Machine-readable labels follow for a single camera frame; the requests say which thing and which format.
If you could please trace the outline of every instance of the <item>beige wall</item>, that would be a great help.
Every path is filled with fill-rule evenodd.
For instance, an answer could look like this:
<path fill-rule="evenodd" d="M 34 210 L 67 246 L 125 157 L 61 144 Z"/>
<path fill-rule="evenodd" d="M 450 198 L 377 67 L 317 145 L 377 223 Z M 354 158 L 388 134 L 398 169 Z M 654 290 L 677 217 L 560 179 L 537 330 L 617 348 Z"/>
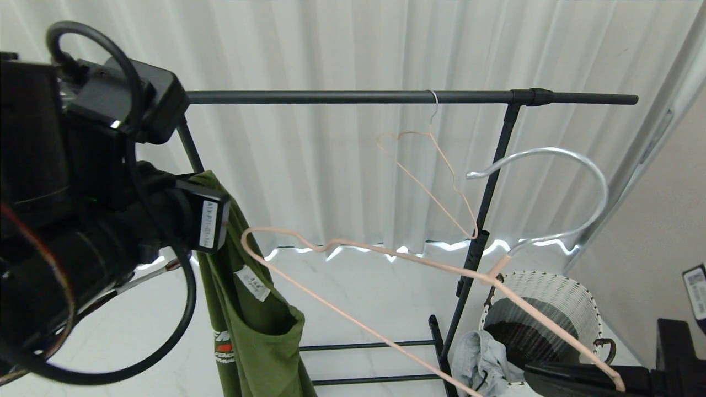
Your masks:
<path fill-rule="evenodd" d="M 689 321 L 706 336 L 681 273 L 706 261 L 706 88 L 569 276 L 585 284 L 617 334 L 654 366 L 657 319 Z"/>

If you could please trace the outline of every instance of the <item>white care label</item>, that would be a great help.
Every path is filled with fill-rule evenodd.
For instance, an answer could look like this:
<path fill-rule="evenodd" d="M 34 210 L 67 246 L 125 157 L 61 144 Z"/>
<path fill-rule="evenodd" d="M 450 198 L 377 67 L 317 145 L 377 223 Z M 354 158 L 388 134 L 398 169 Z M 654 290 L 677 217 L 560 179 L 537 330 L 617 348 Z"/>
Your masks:
<path fill-rule="evenodd" d="M 199 245 L 205 248 L 213 248 L 216 235 L 216 211 L 218 204 L 213 201 L 203 201 L 203 211 L 201 212 L 201 235 L 198 239 Z"/>
<path fill-rule="evenodd" d="M 697 320 L 706 319 L 706 273 L 704 266 L 697 266 L 684 272 L 684 283 L 686 292 L 691 300 L 691 307 L 694 309 L 694 317 Z"/>
<path fill-rule="evenodd" d="M 267 286 L 260 281 L 260 278 L 258 278 L 258 276 L 248 266 L 243 266 L 242 269 L 234 272 L 234 274 L 238 276 L 240 281 L 243 282 L 245 287 L 251 294 L 253 294 L 255 299 L 260 302 L 264 302 L 270 294 L 270 288 L 267 288 Z"/>

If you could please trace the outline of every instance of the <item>white curtain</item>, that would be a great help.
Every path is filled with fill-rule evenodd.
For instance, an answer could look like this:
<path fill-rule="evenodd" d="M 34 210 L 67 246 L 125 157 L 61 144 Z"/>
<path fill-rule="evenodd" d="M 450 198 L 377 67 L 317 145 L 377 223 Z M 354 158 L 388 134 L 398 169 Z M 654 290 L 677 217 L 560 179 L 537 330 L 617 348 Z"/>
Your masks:
<path fill-rule="evenodd" d="M 630 93 L 636 106 L 523 109 L 508 153 L 560 146 L 590 156 L 608 179 L 662 86 L 701 1 L 221 1 L 5 0 L 0 45 L 46 61 L 44 31 L 77 20 L 134 58 L 175 72 L 187 90 L 506 90 Z M 85 39 L 74 57 L 103 61 Z M 441 105 L 438 141 L 475 211 L 504 105 Z M 252 225 L 300 231 L 315 243 L 345 237 L 421 251 L 464 236 L 376 147 L 377 135 L 426 131 L 433 105 L 192 105 L 189 126 Z M 468 215 L 431 142 L 386 141 L 397 158 L 469 229 Z M 188 172 L 176 134 L 140 156 Z M 578 224 L 593 180 L 565 160 L 504 169 L 486 223 L 508 242 Z M 263 250 L 299 246 L 260 237 Z"/>

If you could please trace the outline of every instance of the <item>white woven basket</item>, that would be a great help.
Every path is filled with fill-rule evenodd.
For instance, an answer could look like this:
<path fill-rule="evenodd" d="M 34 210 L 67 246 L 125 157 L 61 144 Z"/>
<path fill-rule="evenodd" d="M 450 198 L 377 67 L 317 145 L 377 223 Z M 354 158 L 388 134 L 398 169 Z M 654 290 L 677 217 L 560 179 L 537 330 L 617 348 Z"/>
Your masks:
<path fill-rule="evenodd" d="M 516 271 L 508 275 L 499 275 L 504 285 L 523 298 L 534 298 L 549 303 L 564 313 L 574 324 L 578 340 L 594 353 L 601 356 L 604 344 L 611 345 L 611 352 L 606 362 L 610 363 L 615 355 L 615 343 L 603 338 L 603 323 L 596 301 L 591 293 L 578 281 L 570 278 L 539 271 Z M 491 306 L 505 294 L 491 288 L 485 301 L 479 330 L 484 329 L 486 317 Z M 539 396 L 525 382 L 508 382 L 504 396 Z"/>

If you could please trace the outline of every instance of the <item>laundry basket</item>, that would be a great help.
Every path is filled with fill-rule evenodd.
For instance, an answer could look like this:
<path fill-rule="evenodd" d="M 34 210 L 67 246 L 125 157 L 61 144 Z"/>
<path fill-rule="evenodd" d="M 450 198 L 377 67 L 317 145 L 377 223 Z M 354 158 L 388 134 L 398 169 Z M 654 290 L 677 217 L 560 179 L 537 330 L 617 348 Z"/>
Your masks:
<path fill-rule="evenodd" d="M 606 363 L 616 354 L 615 342 L 603 338 L 603 323 L 591 293 L 575 280 L 539 271 L 516 271 L 499 275 L 498 279 L 514 293 L 572 334 L 599 356 L 603 346 L 610 345 Z M 491 288 L 485 301 L 479 325 L 505 345 L 508 361 L 524 369 L 530 361 L 578 363 L 578 352 L 511 302 L 501 291 Z M 531 396 L 518 393 L 531 388 L 525 382 L 508 383 L 505 396 Z"/>

